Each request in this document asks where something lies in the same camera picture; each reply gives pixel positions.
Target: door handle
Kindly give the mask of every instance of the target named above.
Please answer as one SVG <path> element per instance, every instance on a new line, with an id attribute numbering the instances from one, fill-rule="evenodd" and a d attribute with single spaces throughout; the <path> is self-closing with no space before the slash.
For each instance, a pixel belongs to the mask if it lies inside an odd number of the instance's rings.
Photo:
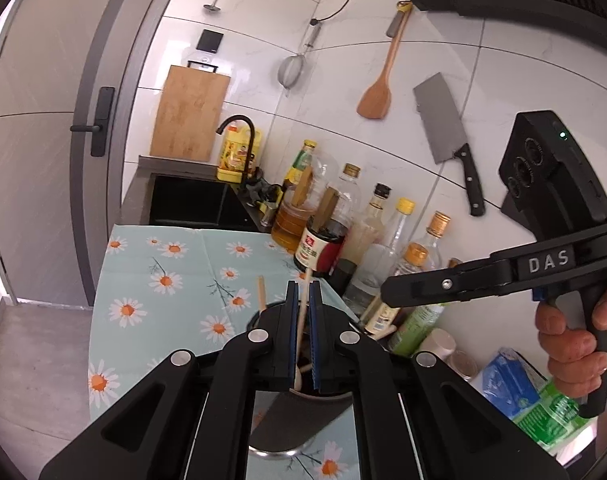
<path id="1" fill-rule="evenodd" d="M 96 98 L 94 124 L 74 124 L 70 127 L 71 132 L 92 133 L 92 143 L 90 147 L 91 156 L 106 155 L 107 126 L 110 120 L 110 111 L 112 110 L 113 99 L 114 87 L 102 86 L 99 89 L 99 95 Z"/>

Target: cutting board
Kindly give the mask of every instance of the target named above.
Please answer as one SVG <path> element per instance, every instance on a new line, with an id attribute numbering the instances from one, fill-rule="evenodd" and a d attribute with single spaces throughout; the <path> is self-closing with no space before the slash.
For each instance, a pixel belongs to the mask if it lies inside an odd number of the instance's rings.
<path id="1" fill-rule="evenodd" d="M 158 105 L 150 154 L 208 161 L 230 77 L 171 66 Z"/>

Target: floral tablecloth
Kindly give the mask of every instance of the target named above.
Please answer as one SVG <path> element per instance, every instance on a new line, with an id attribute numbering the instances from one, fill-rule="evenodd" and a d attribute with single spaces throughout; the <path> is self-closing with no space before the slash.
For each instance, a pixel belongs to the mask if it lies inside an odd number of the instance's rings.
<path id="1" fill-rule="evenodd" d="M 161 226 L 115 226 L 101 270 L 90 335 L 91 420 L 172 351 L 205 354 L 245 332 L 256 312 L 256 277 L 268 303 L 301 282 L 292 256 L 269 235 Z M 321 280 L 323 299 L 351 313 Z M 254 419 L 274 394 L 258 393 Z M 297 456 L 248 457 L 248 480 L 358 479 L 352 408 L 326 426 Z"/>

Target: yellow detergent bottle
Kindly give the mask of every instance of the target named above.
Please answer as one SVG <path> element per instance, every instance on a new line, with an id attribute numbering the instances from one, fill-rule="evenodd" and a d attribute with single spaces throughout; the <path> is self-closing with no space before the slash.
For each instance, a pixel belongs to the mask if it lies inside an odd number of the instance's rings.
<path id="1" fill-rule="evenodd" d="M 250 127 L 247 124 L 237 126 L 237 121 L 230 123 L 226 130 L 219 157 L 219 167 L 217 168 L 217 178 L 226 182 L 241 182 L 243 168 L 248 156 L 248 143 L 250 142 Z M 250 155 L 250 165 L 248 173 L 254 174 L 256 154 L 261 145 L 261 130 L 255 129 L 254 143 Z"/>

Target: white tiled wall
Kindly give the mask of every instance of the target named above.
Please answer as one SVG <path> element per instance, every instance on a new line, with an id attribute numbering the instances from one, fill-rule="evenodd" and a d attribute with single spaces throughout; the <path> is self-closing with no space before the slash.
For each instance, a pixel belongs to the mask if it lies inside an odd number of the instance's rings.
<path id="1" fill-rule="evenodd" d="M 327 16 L 344 1 L 220 0 L 222 11 L 212 16 L 202 10 L 210 0 L 173 0 L 141 79 L 152 90 L 139 89 L 140 117 L 132 120 L 126 161 L 147 153 L 168 67 L 198 59 L 194 46 L 207 26 L 225 34 L 213 62 L 233 79 L 222 115 L 248 107 L 248 115 L 269 130 L 260 161 L 269 181 L 280 182 L 303 139 L 315 139 L 317 149 L 340 164 L 362 168 L 364 196 L 382 182 L 392 187 L 390 202 L 399 196 L 415 200 L 418 230 L 435 210 L 450 215 L 445 258 L 483 258 L 533 241 L 497 208 L 506 192 L 497 168 L 517 112 L 555 110 L 607 191 L 607 53 L 536 27 L 415 9 L 392 70 L 388 116 L 365 120 L 357 103 L 383 66 L 390 41 L 385 31 L 398 0 L 351 0 L 324 22 L 294 89 L 282 91 L 274 76 L 283 57 L 297 52 L 308 20 Z M 414 86 L 436 72 L 444 73 L 471 138 L 488 201 L 482 218 L 469 216 L 460 164 L 434 164 L 415 110 Z M 543 371 L 535 307 L 528 293 L 486 298 L 449 307 L 440 324 L 481 365 L 507 345 Z"/>

